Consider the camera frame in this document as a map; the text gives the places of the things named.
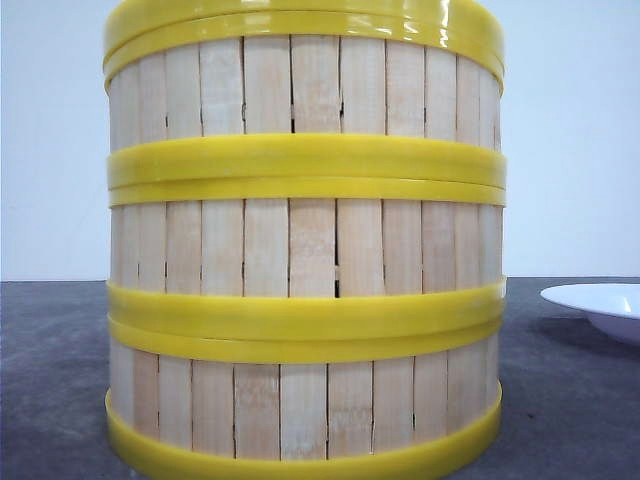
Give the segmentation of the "bamboo steamer basket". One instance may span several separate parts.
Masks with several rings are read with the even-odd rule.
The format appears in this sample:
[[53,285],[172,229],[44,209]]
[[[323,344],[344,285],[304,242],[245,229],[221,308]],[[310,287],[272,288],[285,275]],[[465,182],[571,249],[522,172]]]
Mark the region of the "bamboo steamer basket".
[[288,363],[444,350],[495,332],[474,203],[396,199],[171,202],[168,277],[112,284],[109,328],[146,351]]
[[362,36],[239,36],[149,53],[105,75],[110,203],[500,205],[502,82],[447,49]]
[[499,429],[496,335],[353,364],[111,359],[110,443],[153,479],[438,479]]

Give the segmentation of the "woven bamboo steamer lid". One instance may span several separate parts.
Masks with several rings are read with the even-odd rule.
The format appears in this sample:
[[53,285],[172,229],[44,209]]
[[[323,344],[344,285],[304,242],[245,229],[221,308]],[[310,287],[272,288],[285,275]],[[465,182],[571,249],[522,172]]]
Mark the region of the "woven bamboo steamer lid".
[[239,36],[320,34],[412,42],[504,75],[503,35],[474,1],[124,1],[108,17],[103,71],[174,46]]

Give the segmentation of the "white plate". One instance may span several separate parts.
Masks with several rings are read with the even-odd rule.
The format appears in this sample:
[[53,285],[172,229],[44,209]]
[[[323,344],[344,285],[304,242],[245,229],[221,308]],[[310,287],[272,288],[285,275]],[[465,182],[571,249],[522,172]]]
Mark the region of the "white plate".
[[583,311],[589,322],[611,338],[639,345],[639,285],[592,283],[549,287],[543,299]]

